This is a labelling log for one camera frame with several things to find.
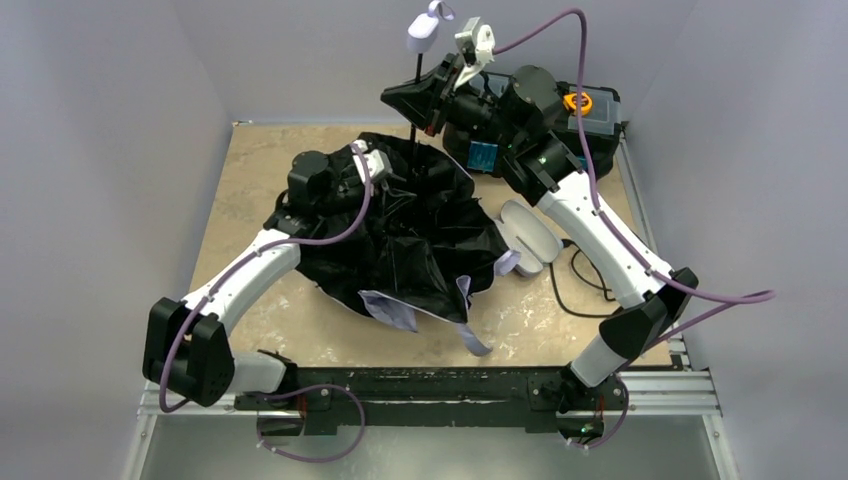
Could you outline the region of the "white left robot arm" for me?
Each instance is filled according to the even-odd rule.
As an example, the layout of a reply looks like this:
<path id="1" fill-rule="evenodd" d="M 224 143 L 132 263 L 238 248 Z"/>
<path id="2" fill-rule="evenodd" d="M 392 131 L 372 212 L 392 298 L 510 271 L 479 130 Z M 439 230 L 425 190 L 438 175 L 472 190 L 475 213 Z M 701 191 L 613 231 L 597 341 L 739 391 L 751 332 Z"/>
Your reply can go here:
<path id="1" fill-rule="evenodd" d="M 173 413 L 193 402 L 209 407 L 228 393 L 272 394 L 284 383 L 286 361 L 271 353 L 235 353 L 229 336 L 243 315 L 280 278 L 296 269 L 304 246 L 346 240 L 363 223 L 375 185 L 392 171 L 388 155 L 364 141 L 351 143 L 363 188 L 352 223 L 335 236 L 317 239 L 292 215 L 276 212 L 281 227 L 262 228 L 252 243 L 204 286 L 180 300 L 162 298 L 150 310 L 144 377 L 159 386 L 159 408 Z"/>

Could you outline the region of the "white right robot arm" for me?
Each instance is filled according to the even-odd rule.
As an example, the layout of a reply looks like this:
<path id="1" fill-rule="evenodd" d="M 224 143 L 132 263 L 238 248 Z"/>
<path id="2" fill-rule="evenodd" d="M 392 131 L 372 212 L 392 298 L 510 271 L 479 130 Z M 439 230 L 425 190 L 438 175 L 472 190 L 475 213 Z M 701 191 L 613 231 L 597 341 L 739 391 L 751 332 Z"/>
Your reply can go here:
<path id="1" fill-rule="evenodd" d="M 589 170 L 554 132 L 566 108 L 548 71 L 522 66 L 496 96 L 461 83 L 459 67 L 445 59 L 380 99 L 429 136 L 449 124 L 481 140 L 512 190 L 561 227 L 612 289 L 619 309 L 565 368 L 566 380 L 599 385 L 679 319 L 698 277 L 651 251 L 597 194 Z"/>

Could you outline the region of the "lavender folding umbrella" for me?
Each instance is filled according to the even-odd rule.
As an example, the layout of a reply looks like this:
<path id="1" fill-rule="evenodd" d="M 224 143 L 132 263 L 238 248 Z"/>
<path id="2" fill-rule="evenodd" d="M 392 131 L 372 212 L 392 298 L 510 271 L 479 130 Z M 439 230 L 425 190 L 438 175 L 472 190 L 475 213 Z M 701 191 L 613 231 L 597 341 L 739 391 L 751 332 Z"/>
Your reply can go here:
<path id="1" fill-rule="evenodd" d="M 509 273 L 501 269 L 510 249 L 476 198 L 472 178 L 434 147 L 368 131 L 352 142 L 358 139 L 385 152 L 393 173 L 375 185 L 363 223 L 346 240 L 302 247 L 298 272 L 360 315 L 414 332 L 417 314 L 425 313 L 453 325 L 471 354 L 487 355 L 469 324 L 471 299 Z M 317 239 L 352 223 L 361 202 L 325 201 L 327 154 L 309 150 L 293 159 L 265 227 L 283 226 L 278 211 Z"/>

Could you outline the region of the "lavender umbrella case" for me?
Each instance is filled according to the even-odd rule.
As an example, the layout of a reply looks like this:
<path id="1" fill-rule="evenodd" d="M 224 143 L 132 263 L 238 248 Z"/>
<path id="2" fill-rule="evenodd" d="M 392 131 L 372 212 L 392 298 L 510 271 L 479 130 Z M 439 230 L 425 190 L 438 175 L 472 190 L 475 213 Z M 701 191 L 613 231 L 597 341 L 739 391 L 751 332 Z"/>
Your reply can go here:
<path id="1" fill-rule="evenodd" d="M 510 249 L 503 273 L 515 271 L 523 277 L 535 277 L 564 249 L 562 238 L 518 200 L 506 201 L 494 224 Z"/>

